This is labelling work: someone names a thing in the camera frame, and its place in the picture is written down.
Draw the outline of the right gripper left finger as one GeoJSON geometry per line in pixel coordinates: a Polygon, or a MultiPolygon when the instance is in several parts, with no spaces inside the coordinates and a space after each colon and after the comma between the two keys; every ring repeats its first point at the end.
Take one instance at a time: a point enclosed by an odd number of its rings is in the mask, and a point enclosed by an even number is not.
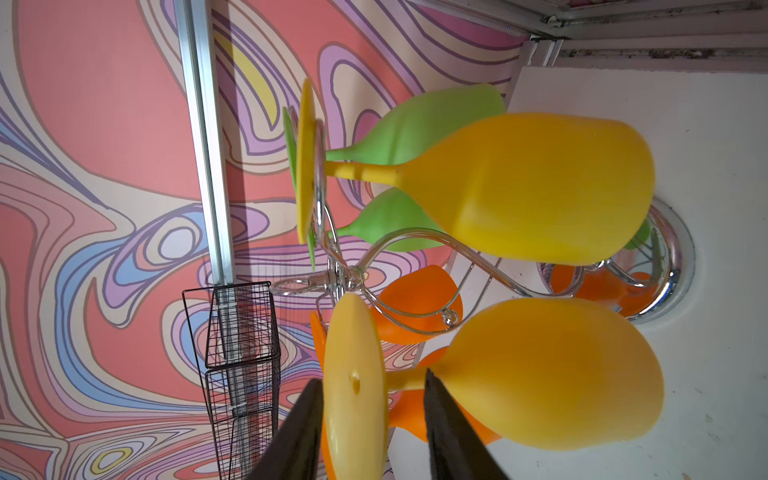
{"type": "Polygon", "coordinates": [[[323,387],[310,380],[248,480],[316,478],[321,449],[323,387]]]}

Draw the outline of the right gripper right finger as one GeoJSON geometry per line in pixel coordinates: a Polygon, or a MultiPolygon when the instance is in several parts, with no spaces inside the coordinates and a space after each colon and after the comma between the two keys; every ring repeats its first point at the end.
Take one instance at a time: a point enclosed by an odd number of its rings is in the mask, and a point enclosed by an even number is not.
{"type": "Polygon", "coordinates": [[[424,415],[432,479],[508,479],[431,369],[425,377],[424,415]]]}

